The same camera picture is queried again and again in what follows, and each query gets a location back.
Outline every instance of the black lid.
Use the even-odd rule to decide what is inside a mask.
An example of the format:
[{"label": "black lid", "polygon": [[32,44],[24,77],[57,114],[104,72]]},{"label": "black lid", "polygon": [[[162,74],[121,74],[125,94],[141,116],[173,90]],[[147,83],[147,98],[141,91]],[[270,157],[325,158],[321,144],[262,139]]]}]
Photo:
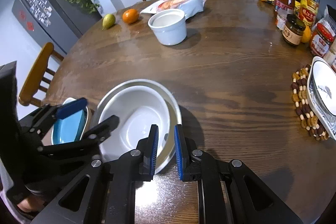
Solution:
[{"label": "black lid", "polygon": [[296,29],[299,29],[301,31],[304,31],[306,28],[306,24],[296,17],[296,15],[288,14],[287,15],[287,21],[293,25]]}]

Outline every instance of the blue dish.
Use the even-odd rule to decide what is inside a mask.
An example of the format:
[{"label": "blue dish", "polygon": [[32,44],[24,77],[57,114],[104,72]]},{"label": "blue dish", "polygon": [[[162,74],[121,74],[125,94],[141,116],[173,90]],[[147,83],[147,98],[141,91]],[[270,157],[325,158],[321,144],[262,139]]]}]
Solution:
[{"label": "blue dish", "polygon": [[63,119],[57,120],[54,124],[53,143],[61,144],[73,141],[79,141],[85,126],[85,113],[80,110],[75,114]]}]

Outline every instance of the white food package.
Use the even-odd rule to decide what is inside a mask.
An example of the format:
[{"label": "white food package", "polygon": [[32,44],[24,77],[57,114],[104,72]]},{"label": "white food package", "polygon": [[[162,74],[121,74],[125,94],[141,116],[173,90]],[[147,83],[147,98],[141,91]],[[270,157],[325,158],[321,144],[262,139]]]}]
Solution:
[{"label": "white food package", "polygon": [[185,19],[203,11],[205,0],[158,0],[140,13],[156,14],[167,9],[181,9]]}]

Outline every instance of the jar with black lid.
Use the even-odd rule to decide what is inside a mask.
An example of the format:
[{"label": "jar with black lid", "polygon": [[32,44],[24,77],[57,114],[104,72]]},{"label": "jar with black lid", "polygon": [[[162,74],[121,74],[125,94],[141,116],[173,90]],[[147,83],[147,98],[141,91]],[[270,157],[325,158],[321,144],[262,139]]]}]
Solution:
[{"label": "jar with black lid", "polygon": [[287,21],[283,28],[283,39],[292,46],[297,46],[301,42],[303,31],[305,30],[305,23],[298,19],[296,15],[288,14]]}]

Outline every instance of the refrigerator door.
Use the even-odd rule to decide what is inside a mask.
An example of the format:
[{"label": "refrigerator door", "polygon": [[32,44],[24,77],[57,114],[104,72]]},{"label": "refrigerator door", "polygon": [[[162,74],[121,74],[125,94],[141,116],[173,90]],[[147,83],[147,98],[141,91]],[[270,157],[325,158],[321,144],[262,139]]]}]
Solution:
[{"label": "refrigerator door", "polygon": [[51,39],[47,32],[36,21],[36,18],[32,16],[31,13],[27,10],[26,6],[22,3],[21,0],[14,0],[12,12],[38,45],[43,47],[47,42],[52,42],[54,44],[55,51],[57,51],[62,56],[66,55],[66,52],[63,51],[63,49],[61,49],[58,44],[56,44]]},{"label": "refrigerator door", "polygon": [[53,41],[65,53],[81,37],[80,31],[74,26],[55,0],[21,0],[36,22],[48,33]]},{"label": "refrigerator door", "polygon": [[62,10],[67,14],[70,20],[79,29],[81,34],[85,34],[97,21],[101,19],[101,15],[96,11],[89,14],[77,4],[71,4],[66,0],[56,0]]}]

